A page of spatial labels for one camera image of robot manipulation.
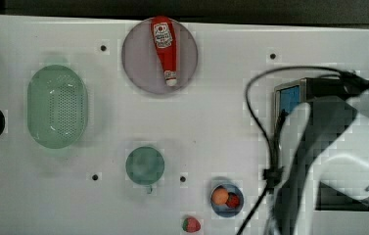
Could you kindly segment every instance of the green strainer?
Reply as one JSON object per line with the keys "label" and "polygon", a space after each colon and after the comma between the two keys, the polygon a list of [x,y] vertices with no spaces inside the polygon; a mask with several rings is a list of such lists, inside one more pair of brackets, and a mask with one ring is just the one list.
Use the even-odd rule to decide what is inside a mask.
{"label": "green strainer", "polygon": [[87,123],[87,91],[74,71],[45,67],[34,75],[27,93],[28,129],[37,143],[60,149],[81,136]]}

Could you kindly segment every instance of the red ketchup bottle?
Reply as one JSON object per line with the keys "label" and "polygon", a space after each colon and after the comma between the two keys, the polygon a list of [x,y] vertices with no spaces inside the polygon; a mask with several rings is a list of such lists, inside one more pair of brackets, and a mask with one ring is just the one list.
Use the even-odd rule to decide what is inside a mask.
{"label": "red ketchup bottle", "polygon": [[154,17],[151,33],[161,61],[163,76],[168,86],[177,84],[177,45],[172,22],[167,17]]}

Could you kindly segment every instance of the blue bowl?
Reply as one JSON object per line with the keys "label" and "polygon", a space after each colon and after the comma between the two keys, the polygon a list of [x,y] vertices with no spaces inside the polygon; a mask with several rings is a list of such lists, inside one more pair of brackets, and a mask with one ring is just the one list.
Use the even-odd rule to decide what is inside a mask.
{"label": "blue bowl", "polygon": [[227,207],[227,205],[218,206],[211,200],[211,196],[210,196],[210,203],[211,203],[212,210],[215,213],[217,213],[219,216],[222,216],[222,217],[236,216],[236,214],[238,214],[242,210],[242,207],[243,207],[243,204],[244,204],[244,201],[245,201],[244,197],[243,197],[243,194],[242,194],[242,191],[240,191],[240,189],[238,187],[236,187],[235,185],[233,185],[233,184],[220,184],[211,191],[211,194],[212,194],[212,192],[214,192],[215,189],[217,189],[219,187],[225,188],[227,190],[227,192],[229,192],[229,193],[236,194],[240,199],[240,205],[237,208],[234,208],[234,209]]}

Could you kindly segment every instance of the teal cup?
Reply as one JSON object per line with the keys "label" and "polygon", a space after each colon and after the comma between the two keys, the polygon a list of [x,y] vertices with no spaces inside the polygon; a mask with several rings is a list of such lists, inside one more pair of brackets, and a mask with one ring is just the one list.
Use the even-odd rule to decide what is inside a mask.
{"label": "teal cup", "polygon": [[136,184],[147,186],[147,193],[153,192],[153,184],[160,180],[165,167],[162,154],[149,146],[132,151],[126,160],[126,173]]}

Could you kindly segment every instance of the white table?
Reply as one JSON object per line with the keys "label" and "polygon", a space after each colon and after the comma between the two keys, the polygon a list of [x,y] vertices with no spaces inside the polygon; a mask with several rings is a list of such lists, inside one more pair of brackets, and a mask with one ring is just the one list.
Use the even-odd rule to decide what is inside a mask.
{"label": "white table", "polygon": [[[199,47],[194,80],[155,97],[133,86],[121,65],[123,39],[137,23],[0,16],[0,109],[7,116],[0,137],[0,234],[181,234],[185,214],[202,222],[199,234],[234,234],[262,190],[266,165],[266,146],[245,109],[248,79],[303,64],[369,78],[367,29],[185,23]],[[101,45],[108,50],[101,52]],[[26,90],[38,70],[56,63],[86,83],[90,114],[77,143],[48,150],[28,133]],[[314,74],[280,73],[253,88],[267,127],[273,87]],[[124,169],[129,152],[147,143],[162,150],[166,164],[152,195]],[[91,180],[95,173],[98,181]],[[210,208],[210,188],[220,176],[245,194],[236,218],[220,218]],[[266,219],[262,205],[247,234],[261,234]]]}

